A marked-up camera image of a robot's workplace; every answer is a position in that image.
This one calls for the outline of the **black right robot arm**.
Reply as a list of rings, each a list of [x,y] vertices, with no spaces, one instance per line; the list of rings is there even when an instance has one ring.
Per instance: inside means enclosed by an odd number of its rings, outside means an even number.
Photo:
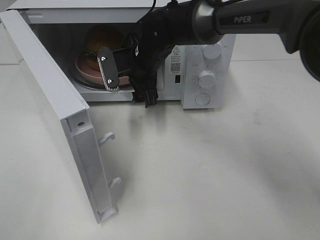
[[[177,45],[216,44],[227,34],[277,34],[287,53],[300,53],[305,69],[320,77],[320,3],[317,0],[170,1],[151,9],[130,32],[124,47],[102,47],[97,54],[108,91],[128,76],[135,102],[146,107],[158,99],[157,71]]]

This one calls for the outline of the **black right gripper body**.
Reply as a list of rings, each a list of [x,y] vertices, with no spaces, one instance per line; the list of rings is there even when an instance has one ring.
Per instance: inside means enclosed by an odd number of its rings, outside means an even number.
[[[175,46],[171,32],[131,32],[121,48],[109,51],[109,81],[118,83],[120,75],[137,83],[152,82],[159,66]]]

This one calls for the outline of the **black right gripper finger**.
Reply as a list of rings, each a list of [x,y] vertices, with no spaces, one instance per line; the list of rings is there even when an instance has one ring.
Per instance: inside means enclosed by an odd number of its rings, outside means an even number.
[[[109,92],[119,90],[119,76],[116,61],[110,48],[104,46],[98,51],[97,61],[105,89]]]
[[[157,89],[157,75],[147,75],[143,78],[129,76],[129,82],[132,85],[134,92],[132,93],[133,103],[144,102],[145,108],[151,108],[157,104],[158,89]]]

